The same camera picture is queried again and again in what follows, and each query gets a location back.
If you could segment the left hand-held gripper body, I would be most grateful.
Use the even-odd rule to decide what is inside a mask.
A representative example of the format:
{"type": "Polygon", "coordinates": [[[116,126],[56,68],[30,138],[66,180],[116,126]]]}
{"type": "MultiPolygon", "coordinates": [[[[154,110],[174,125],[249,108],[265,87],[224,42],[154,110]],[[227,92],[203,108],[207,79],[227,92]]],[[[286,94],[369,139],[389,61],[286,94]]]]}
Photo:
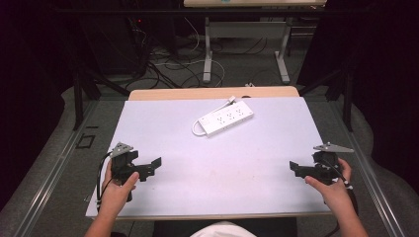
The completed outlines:
{"type": "Polygon", "coordinates": [[[110,157],[112,178],[120,185],[124,185],[135,171],[132,161],[138,157],[138,152],[132,146],[119,142],[112,150],[110,157]]]}

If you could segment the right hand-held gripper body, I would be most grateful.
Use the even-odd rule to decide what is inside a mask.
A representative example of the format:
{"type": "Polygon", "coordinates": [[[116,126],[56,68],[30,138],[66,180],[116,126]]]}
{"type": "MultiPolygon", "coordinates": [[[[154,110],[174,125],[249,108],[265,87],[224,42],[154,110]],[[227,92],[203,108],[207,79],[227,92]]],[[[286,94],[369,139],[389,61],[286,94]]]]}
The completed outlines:
{"type": "Polygon", "coordinates": [[[335,180],[341,178],[346,186],[350,183],[343,176],[343,168],[338,161],[338,153],[353,153],[352,148],[326,142],[314,146],[316,152],[312,155],[316,167],[320,169],[317,180],[325,185],[331,185],[335,180]]]}

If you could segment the person's right hand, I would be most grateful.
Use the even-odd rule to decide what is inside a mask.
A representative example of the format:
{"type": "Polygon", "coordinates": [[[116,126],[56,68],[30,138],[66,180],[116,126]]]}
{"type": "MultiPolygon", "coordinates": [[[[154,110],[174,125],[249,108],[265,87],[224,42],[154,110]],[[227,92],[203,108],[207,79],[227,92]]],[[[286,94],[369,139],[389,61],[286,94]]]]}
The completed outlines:
{"type": "Polygon", "coordinates": [[[325,185],[310,176],[306,176],[304,181],[320,192],[324,202],[335,216],[348,214],[354,210],[345,183],[341,178],[338,178],[332,185],[325,185]]]}

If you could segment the person's left hand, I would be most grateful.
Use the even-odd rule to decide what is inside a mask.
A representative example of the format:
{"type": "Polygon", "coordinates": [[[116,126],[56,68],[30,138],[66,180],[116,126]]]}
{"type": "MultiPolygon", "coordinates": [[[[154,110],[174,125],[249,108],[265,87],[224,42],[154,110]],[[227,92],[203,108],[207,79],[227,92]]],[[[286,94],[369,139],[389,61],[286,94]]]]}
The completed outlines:
{"type": "Polygon", "coordinates": [[[101,206],[97,218],[116,219],[126,204],[128,194],[135,189],[139,174],[134,172],[123,185],[118,185],[112,180],[112,162],[109,161],[105,173],[101,206]]]}

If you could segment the person's dark trousers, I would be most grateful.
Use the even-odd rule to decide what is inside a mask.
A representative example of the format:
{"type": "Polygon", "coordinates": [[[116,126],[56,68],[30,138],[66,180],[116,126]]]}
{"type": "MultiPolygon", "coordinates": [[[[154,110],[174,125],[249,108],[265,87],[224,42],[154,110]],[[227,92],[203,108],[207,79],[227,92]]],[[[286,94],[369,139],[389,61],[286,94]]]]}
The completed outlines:
{"type": "Polygon", "coordinates": [[[193,233],[211,224],[229,221],[253,233],[256,237],[296,237],[296,219],[249,218],[227,220],[173,220],[156,221],[153,237],[190,237],[193,233]]]}

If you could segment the black metal stand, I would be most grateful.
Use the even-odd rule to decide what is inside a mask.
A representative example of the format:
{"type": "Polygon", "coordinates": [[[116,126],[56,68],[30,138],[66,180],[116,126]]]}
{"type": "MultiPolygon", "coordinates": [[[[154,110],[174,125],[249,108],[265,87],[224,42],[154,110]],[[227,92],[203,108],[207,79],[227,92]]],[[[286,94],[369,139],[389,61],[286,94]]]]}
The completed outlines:
{"type": "Polygon", "coordinates": [[[336,101],[340,95],[343,95],[344,102],[342,109],[342,121],[346,125],[346,128],[352,132],[353,128],[351,115],[353,102],[354,69],[348,66],[342,66],[341,68],[328,73],[326,76],[317,79],[313,83],[304,86],[302,89],[298,89],[298,93],[301,96],[304,96],[320,85],[329,82],[331,82],[332,85],[326,91],[326,100],[336,101]]]}
{"type": "Polygon", "coordinates": [[[86,95],[91,100],[99,100],[102,96],[97,83],[102,83],[123,96],[127,97],[130,94],[130,91],[127,89],[122,88],[104,75],[86,66],[75,67],[72,70],[72,77],[75,106],[74,130],[77,130],[84,121],[83,95],[86,95]]]}

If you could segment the white power strip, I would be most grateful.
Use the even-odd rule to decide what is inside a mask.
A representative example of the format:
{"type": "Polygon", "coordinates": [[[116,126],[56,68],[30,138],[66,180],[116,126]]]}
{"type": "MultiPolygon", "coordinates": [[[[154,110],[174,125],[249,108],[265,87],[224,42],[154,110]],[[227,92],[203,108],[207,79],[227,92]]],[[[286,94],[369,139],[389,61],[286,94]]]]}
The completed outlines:
{"type": "Polygon", "coordinates": [[[254,113],[247,104],[239,101],[199,118],[198,124],[207,136],[212,136],[253,116],[254,113]]]}

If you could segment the person's white shirt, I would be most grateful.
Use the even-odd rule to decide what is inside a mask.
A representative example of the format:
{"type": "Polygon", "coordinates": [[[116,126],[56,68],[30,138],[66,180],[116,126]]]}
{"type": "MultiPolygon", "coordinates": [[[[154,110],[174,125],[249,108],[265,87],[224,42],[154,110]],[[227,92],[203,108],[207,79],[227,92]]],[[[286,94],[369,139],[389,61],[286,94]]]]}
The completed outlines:
{"type": "Polygon", "coordinates": [[[190,237],[256,237],[245,228],[229,221],[220,221],[196,231],[190,237]]]}

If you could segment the dark equipment cabinet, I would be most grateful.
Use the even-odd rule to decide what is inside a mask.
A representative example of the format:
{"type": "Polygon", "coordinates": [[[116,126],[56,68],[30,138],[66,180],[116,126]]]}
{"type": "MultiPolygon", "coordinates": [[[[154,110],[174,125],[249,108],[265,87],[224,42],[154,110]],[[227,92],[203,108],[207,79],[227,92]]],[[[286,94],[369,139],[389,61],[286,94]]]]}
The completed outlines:
{"type": "Polygon", "coordinates": [[[146,33],[131,19],[89,16],[79,21],[103,74],[145,73],[146,33]]]}

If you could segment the white metal-legged desk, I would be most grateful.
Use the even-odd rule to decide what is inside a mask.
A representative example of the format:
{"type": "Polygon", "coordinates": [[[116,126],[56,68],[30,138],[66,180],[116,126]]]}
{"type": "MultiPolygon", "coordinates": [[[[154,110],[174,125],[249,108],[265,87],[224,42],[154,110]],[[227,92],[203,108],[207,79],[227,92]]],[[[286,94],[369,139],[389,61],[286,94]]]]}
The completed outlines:
{"type": "MultiPolygon", "coordinates": [[[[184,6],[193,10],[314,10],[324,6],[327,0],[184,0],[184,6]]],[[[212,39],[279,39],[280,49],[275,52],[280,79],[283,83],[291,82],[284,61],[284,56],[291,37],[293,27],[292,17],[282,17],[280,21],[261,21],[253,13],[248,17],[256,17],[257,20],[239,21],[212,20],[205,17],[205,45],[206,58],[204,65],[203,82],[209,83],[211,79],[212,39]]]]}

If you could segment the black horizontal bar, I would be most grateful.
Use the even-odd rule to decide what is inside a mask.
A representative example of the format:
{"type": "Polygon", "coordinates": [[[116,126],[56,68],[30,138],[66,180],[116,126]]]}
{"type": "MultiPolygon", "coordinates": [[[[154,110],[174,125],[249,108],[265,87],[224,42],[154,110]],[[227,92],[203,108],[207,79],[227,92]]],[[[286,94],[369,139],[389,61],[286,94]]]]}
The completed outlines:
{"type": "Polygon", "coordinates": [[[343,9],[343,10],[290,10],[290,9],[180,9],[180,10],[86,10],[86,9],[59,9],[52,8],[56,13],[72,15],[143,15],[150,17],[160,16],[346,16],[353,14],[367,14],[370,9],[343,9]]]}

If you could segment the metal floor rail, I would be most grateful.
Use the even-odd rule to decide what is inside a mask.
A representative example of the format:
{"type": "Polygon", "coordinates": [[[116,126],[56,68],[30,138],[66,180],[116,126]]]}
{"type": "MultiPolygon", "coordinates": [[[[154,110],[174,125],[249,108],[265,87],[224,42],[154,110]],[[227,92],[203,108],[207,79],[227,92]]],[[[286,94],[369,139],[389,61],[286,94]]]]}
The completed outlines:
{"type": "Polygon", "coordinates": [[[88,104],[77,130],[66,119],[46,144],[19,188],[23,209],[10,237],[82,237],[91,224],[85,215],[96,188],[99,160],[106,152],[97,115],[100,102],[88,104]]]}
{"type": "Polygon", "coordinates": [[[329,107],[333,112],[341,130],[345,133],[349,143],[355,150],[356,164],[359,166],[360,174],[365,182],[386,232],[389,237],[405,237],[404,231],[400,227],[400,224],[394,215],[394,211],[389,205],[388,198],[378,182],[377,173],[374,171],[371,161],[369,160],[367,154],[362,150],[361,143],[357,140],[355,133],[350,131],[348,126],[344,123],[343,108],[340,106],[339,102],[330,102],[329,107]]]}

